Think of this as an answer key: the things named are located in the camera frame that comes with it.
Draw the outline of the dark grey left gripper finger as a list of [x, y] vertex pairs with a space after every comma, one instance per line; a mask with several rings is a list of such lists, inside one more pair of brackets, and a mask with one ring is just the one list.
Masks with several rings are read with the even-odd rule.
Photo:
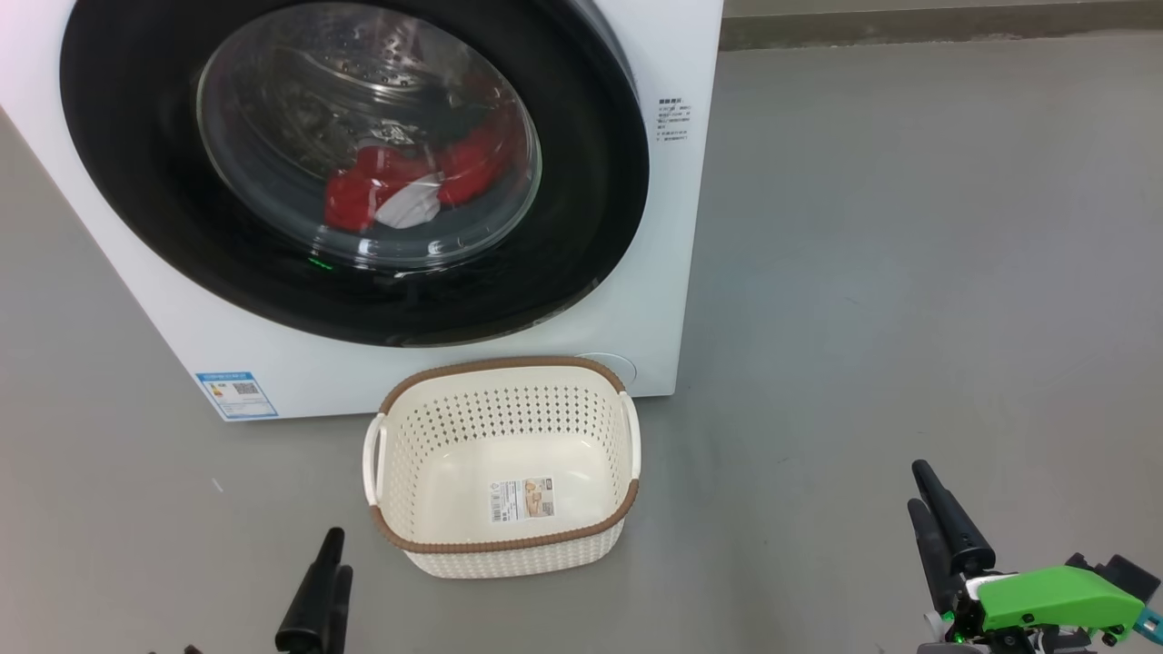
[[323, 577], [321, 580], [323, 599], [319, 600], [323, 612], [323, 625], [319, 628], [320, 653], [344, 653], [354, 590], [354, 568], [324, 564], [320, 575]]
[[323, 625], [323, 612], [319, 603], [323, 599], [321, 593], [323, 577], [320, 571], [324, 564], [344, 566], [342, 562], [344, 540], [345, 531], [338, 527], [333, 527], [324, 534], [316, 559], [304, 574], [302, 584], [299, 585], [279, 630], [274, 633], [274, 649], [280, 653], [320, 653], [319, 628]]

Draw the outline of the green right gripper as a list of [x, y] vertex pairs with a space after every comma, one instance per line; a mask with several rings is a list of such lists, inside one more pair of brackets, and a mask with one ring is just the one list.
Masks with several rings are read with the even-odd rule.
[[997, 561], [989, 540], [927, 461], [912, 472], [921, 500], [907, 510], [934, 607], [919, 653], [1091, 653], [1146, 634], [1146, 600], [1092, 569], [984, 575]]

